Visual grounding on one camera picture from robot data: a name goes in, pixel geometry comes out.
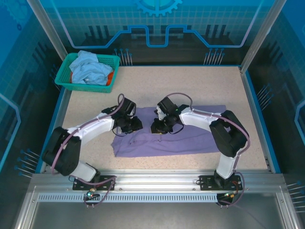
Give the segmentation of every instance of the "green basket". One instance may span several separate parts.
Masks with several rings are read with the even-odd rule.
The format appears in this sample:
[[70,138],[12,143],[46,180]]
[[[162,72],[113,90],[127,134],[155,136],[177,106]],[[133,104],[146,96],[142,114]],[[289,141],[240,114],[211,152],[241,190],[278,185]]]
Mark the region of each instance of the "green basket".
[[57,72],[55,83],[62,85],[71,91],[86,91],[86,92],[102,92],[110,93],[112,90],[113,83],[118,73],[120,58],[115,55],[100,55],[97,54],[97,59],[100,63],[107,64],[111,66],[114,70],[113,78],[109,86],[100,85],[89,85],[80,83],[70,83],[71,70],[69,68],[70,64],[78,57],[77,53],[69,53],[61,64],[60,69]]

